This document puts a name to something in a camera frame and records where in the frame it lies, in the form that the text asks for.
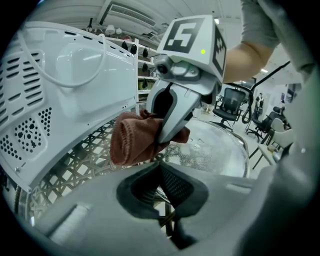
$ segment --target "forearm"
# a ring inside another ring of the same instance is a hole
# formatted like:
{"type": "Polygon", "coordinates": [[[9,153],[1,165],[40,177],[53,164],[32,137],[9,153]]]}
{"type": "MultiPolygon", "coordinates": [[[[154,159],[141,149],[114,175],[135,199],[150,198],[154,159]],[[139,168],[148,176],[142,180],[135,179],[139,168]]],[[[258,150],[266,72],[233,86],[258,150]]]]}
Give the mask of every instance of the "forearm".
{"type": "Polygon", "coordinates": [[[247,43],[240,43],[235,48],[228,50],[223,83],[252,78],[266,65],[270,55],[268,54],[267,58],[260,56],[256,49],[247,43]]]}

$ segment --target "white plastic panel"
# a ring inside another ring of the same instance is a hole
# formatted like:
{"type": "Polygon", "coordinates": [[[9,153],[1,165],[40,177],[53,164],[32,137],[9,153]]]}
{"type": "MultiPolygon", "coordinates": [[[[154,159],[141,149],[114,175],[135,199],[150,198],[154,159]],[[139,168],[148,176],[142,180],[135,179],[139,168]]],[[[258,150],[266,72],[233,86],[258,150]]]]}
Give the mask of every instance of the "white plastic panel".
{"type": "Polygon", "coordinates": [[[94,34],[49,22],[25,26],[33,57],[61,82],[89,78],[107,55],[91,82],[62,88],[33,69],[16,39],[8,46],[0,66],[0,164],[28,191],[81,139],[135,105],[136,70],[131,53],[109,41],[103,53],[94,34]]]}

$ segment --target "black office chair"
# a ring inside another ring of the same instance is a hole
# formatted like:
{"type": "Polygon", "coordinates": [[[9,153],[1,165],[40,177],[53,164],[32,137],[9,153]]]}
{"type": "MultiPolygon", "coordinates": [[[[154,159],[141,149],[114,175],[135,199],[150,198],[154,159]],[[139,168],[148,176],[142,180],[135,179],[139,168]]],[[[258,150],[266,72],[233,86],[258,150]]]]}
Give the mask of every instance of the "black office chair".
{"type": "Polygon", "coordinates": [[[263,140],[264,137],[262,133],[267,134],[271,129],[271,124],[274,119],[280,119],[281,121],[284,121],[285,117],[277,112],[272,111],[269,115],[266,116],[266,118],[260,122],[258,119],[254,118],[252,116],[251,120],[256,125],[255,130],[253,129],[247,129],[246,134],[254,134],[257,136],[258,142],[260,141],[260,138],[263,140]]]}
{"type": "Polygon", "coordinates": [[[221,122],[212,122],[222,128],[233,131],[228,121],[235,121],[239,115],[239,108],[245,99],[246,94],[243,91],[226,88],[224,90],[223,101],[219,108],[213,110],[213,113],[222,118],[221,122]]]}

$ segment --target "air conditioner vent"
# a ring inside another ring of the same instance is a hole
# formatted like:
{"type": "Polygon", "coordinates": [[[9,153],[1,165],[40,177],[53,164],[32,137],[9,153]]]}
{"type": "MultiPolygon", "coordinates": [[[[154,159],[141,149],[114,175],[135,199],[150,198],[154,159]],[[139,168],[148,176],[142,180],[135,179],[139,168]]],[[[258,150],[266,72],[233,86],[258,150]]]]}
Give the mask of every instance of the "air conditioner vent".
{"type": "Polygon", "coordinates": [[[156,24],[152,19],[148,18],[147,16],[116,4],[111,5],[109,14],[121,14],[123,16],[131,17],[136,20],[139,20],[140,22],[143,22],[144,24],[148,24],[151,27],[154,27],[156,24]]]}

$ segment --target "black hanging object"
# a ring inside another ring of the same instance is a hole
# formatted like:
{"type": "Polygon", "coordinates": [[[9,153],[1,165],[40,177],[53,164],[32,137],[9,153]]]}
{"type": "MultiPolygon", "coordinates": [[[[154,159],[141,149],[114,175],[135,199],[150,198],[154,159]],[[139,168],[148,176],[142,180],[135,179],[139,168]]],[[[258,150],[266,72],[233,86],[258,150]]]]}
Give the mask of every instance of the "black hanging object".
{"type": "Polygon", "coordinates": [[[128,51],[128,45],[126,44],[125,41],[123,41],[123,43],[121,44],[121,47],[122,47],[123,49],[125,49],[126,51],[128,51]]]}
{"type": "Polygon", "coordinates": [[[144,63],[142,66],[142,72],[147,72],[147,70],[148,70],[148,65],[144,63]]]}
{"type": "Polygon", "coordinates": [[[137,53],[137,46],[135,44],[131,46],[130,53],[132,53],[133,55],[137,53]]]}
{"type": "Polygon", "coordinates": [[[142,53],[142,56],[143,56],[144,58],[147,58],[147,57],[148,57],[148,50],[147,50],[147,48],[144,48],[143,53],[142,53]]]}
{"type": "Polygon", "coordinates": [[[143,88],[143,89],[146,89],[147,87],[148,87],[147,80],[146,80],[146,79],[144,79],[144,80],[143,80],[142,88],[143,88]]]}

